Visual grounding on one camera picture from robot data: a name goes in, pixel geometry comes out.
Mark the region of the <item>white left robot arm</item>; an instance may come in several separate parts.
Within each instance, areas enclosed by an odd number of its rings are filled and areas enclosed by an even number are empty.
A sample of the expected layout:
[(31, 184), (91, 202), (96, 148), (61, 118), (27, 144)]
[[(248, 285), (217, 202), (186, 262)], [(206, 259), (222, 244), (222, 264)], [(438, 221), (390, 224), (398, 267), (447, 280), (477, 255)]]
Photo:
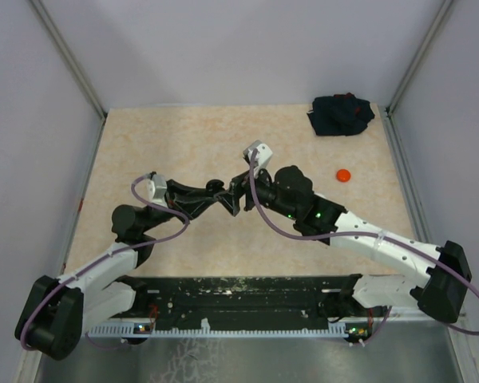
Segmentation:
[(145, 263), (157, 244), (182, 235), (226, 191), (220, 180), (195, 188), (152, 172), (135, 179), (131, 192), (144, 205), (115, 208), (112, 245), (71, 273), (34, 282), (14, 331), (24, 350), (60, 361), (94, 326), (126, 311), (145, 314), (150, 297), (127, 274)]

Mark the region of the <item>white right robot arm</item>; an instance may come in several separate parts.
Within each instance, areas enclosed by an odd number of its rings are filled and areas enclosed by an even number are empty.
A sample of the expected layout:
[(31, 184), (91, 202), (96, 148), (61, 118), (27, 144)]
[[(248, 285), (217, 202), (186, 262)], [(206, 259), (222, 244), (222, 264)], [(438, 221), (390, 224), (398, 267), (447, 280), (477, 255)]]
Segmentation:
[(244, 197), (247, 210), (257, 204), (293, 221), (301, 235), (331, 247), (348, 249), (381, 263), (394, 275), (362, 275), (341, 295), (341, 307), (360, 315), (375, 306), (418, 308), (448, 324), (457, 321), (472, 273), (463, 247), (447, 241), (441, 247), (385, 231), (359, 218), (344, 206), (316, 194), (313, 183), (295, 165), (274, 176), (262, 170), (255, 184), (247, 173), (235, 177), (227, 191), (216, 194), (233, 215)]

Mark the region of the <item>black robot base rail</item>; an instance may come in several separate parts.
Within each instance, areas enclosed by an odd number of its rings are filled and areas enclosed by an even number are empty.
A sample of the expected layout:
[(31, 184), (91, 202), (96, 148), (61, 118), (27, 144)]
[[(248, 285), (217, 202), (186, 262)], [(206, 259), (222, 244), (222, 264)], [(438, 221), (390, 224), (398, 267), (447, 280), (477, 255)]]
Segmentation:
[(115, 319), (153, 320), (156, 330), (325, 330), (344, 318), (374, 319), (353, 297), (359, 276), (123, 277), (141, 295)]

